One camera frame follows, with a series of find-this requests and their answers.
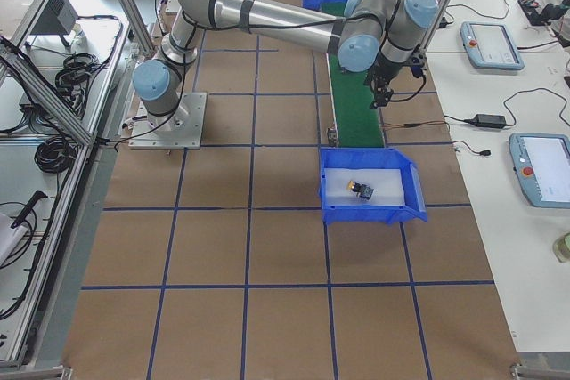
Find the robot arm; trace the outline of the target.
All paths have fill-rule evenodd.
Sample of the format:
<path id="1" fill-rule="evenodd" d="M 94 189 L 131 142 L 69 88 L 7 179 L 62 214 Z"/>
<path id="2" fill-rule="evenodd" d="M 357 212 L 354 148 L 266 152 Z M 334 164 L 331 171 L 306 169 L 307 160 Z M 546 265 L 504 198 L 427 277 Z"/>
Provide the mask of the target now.
<path id="1" fill-rule="evenodd" d="M 175 133 L 190 119 L 178 87 L 197 57 L 200 30 L 238 29 L 333 54 L 339 67 L 363 72 L 371 109 L 386 106 L 391 81 L 411 64 L 439 10 L 437 0 L 347 0 L 342 16 L 272 0 L 178 0 L 174 26 L 159 52 L 133 74 L 134 89 L 153 132 Z"/>

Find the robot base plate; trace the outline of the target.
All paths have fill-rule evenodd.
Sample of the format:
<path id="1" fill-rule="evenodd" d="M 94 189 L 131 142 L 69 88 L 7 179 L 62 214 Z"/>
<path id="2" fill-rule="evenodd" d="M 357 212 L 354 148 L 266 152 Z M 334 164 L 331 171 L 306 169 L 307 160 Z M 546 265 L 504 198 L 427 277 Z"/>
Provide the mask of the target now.
<path id="1" fill-rule="evenodd" d="M 133 139 L 127 143 L 133 150 L 198 150 L 204 125 L 208 94 L 205 92 L 184 92 L 176 113 L 161 126 L 163 118 L 149 115 L 142 101 L 137 115 L 144 116 L 134 122 Z"/>

